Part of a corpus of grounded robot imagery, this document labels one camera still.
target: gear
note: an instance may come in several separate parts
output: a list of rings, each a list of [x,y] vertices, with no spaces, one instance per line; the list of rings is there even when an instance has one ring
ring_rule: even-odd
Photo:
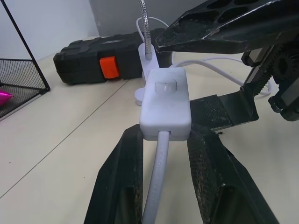
[[[298,77],[299,49],[281,53],[274,61],[273,76],[277,82],[292,82]]]

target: white power cord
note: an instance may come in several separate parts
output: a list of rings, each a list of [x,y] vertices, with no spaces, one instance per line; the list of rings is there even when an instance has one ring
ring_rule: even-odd
[[[165,22],[163,22],[162,20],[160,20],[160,19],[157,19],[157,18],[155,18],[155,17],[148,17],[149,19],[151,19],[151,20],[156,20],[156,21],[158,21],[159,23],[162,23],[163,25],[165,25],[166,27],[168,27],[168,25],[165,23]],[[140,35],[140,37],[141,37],[141,39],[142,39],[142,41],[144,42],[144,36],[143,36],[143,34],[142,34],[142,32],[141,32],[141,29],[140,29],[140,27],[139,27],[139,21],[140,20],[142,20],[142,17],[140,17],[140,18],[138,18],[137,20],[136,20],[136,28],[137,28],[137,30],[138,30],[138,33],[139,33],[139,35]]]
[[[143,224],[154,224],[156,220],[166,171],[168,146],[169,132],[159,132],[155,162],[142,217]]]
[[[136,20],[136,27],[137,27],[137,30],[138,30],[138,33],[142,39],[142,41],[144,42],[144,36],[140,30],[140,27],[139,27],[139,21],[141,20],[142,18],[138,18]],[[149,17],[149,19],[151,20],[156,20],[162,24],[164,24],[166,27],[168,27],[168,25],[163,22],[162,20],[160,19],[157,19],[155,17]],[[183,66],[187,66],[187,65],[190,65],[190,64],[199,64],[199,65],[202,65],[202,66],[205,66],[215,72],[217,72],[218,74],[224,76],[225,78],[229,79],[230,81],[242,86],[244,84],[243,81],[231,76],[230,74],[226,73],[225,71],[217,68],[216,66],[210,64],[210,63],[206,63],[206,61],[211,61],[211,60],[216,60],[216,59],[226,59],[226,60],[233,60],[233,61],[237,61],[237,62],[240,62],[240,63],[243,63],[242,60],[240,59],[236,59],[236,58],[232,58],[232,57],[211,57],[211,58],[205,58],[205,59],[202,59],[202,60],[184,60],[184,61],[180,61],[180,62],[177,62],[177,63],[174,63],[174,52],[172,53],[172,56],[171,56],[171,61],[172,61],[172,66],[171,67],[183,67]],[[264,91],[261,91],[260,92],[260,95],[263,95],[263,96],[268,96],[272,93],[272,83],[271,81],[269,81],[267,84],[266,84],[266,87],[268,89],[268,91],[264,92]]]
[[[217,68],[216,66],[210,64],[210,63],[207,63],[205,61],[207,60],[214,60],[214,59],[229,59],[229,60],[237,60],[237,59],[234,59],[234,58],[207,58],[207,59],[204,59],[204,60],[183,60],[183,61],[180,61],[180,62],[177,62],[177,63],[174,63],[172,66],[170,66],[171,68],[176,68],[176,67],[183,67],[183,66],[186,66],[186,65],[190,65],[190,64],[199,64],[199,65],[202,65],[202,66],[205,66],[215,72],[217,72],[218,74],[222,75],[223,77],[229,79],[230,81],[242,86],[243,85],[243,82],[233,76],[231,76],[230,74],[226,73],[225,71]],[[266,85],[266,87],[268,88],[268,91],[267,92],[260,92],[261,95],[263,96],[268,96],[272,93],[272,84],[271,82],[268,82],[268,84]]]

